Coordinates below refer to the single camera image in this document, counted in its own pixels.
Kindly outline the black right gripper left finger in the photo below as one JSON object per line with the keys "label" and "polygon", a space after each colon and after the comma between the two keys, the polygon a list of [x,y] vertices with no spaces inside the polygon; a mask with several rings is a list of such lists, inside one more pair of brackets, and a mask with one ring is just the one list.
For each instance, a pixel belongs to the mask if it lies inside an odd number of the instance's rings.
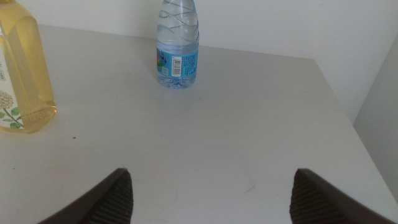
{"label": "black right gripper left finger", "polygon": [[100,183],[40,224],[130,224],[134,206],[131,175],[118,168]]}

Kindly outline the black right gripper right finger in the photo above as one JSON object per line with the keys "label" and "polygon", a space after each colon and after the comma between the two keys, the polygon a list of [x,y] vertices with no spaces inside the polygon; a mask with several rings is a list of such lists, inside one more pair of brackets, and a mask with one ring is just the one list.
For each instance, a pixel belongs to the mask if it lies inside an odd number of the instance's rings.
{"label": "black right gripper right finger", "polygon": [[293,224],[395,224],[310,169],[297,169],[290,198]]}

